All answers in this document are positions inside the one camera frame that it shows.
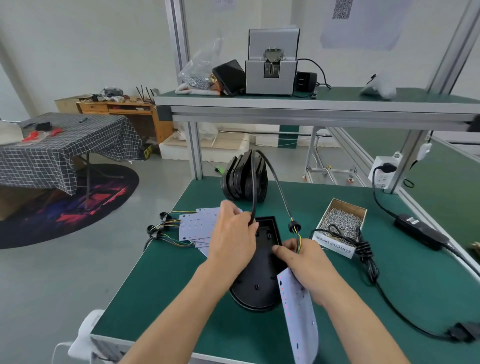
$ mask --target qr code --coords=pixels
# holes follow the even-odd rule
[[[336,0],[332,19],[348,19],[353,0]]]

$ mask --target brown cardboard box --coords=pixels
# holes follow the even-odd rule
[[[59,98],[58,100],[55,100],[55,104],[57,105],[57,109],[59,110],[59,112],[66,112],[68,114],[80,114],[76,102],[79,101],[79,99],[81,98],[87,98],[90,96],[90,94],[85,94],[67,98]]]
[[[27,202],[39,197],[45,191],[42,188],[0,186],[0,221],[5,220]]]

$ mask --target person's right hand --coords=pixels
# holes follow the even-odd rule
[[[273,246],[274,254],[288,265],[302,286],[310,291],[313,300],[323,305],[323,298],[334,292],[343,279],[322,247],[313,240],[302,238],[297,254],[297,239],[285,240],[282,245]]]

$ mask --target cardboard box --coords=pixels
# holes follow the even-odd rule
[[[45,193],[42,188],[0,186],[0,221],[16,212],[27,202]]]
[[[362,222],[360,224],[360,230],[363,228],[365,216],[367,215],[367,209],[333,198],[332,201],[330,202],[330,205],[328,205],[324,215],[320,219],[320,222],[318,223],[316,229],[320,228],[320,226],[322,225],[325,219],[325,216],[327,216],[331,208],[336,208],[337,210],[342,210],[342,211],[348,212],[349,214],[358,216],[359,218],[362,219]],[[346,242],[343,242],[341,239],[336,238],[328,233],[325,233],[325,234],[326,235],[324,235],[324,233],[320,231],[316,231],[313,234],[312,239],[318,242],[321,246],[328,248],[330,250],[333,250],[339,254],[342,254],[347,258],[351,259],[353,257],[355,253],[355,246],[348,244]]]
[[[91,97],[91,95],[84,94],[67,98],[59,98],[58,100],[55,100],[55,105],[57,105],[59,112],[66,112],[67,114],[80,114],[76,102],[80,101],[81,98],[88,97]]]

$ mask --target round rug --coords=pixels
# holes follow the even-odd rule
[[[49,190],[28,202],[6,220],[0,221],[0,249],[45,242],[91,225],[122,206],[138,186],[138,174],[118,164],[94,164],[91,170],[90,199],[85,208],[86,188],[78,187],[73,196]],[[78,172],[77,184],[86,186],[85,168]]]

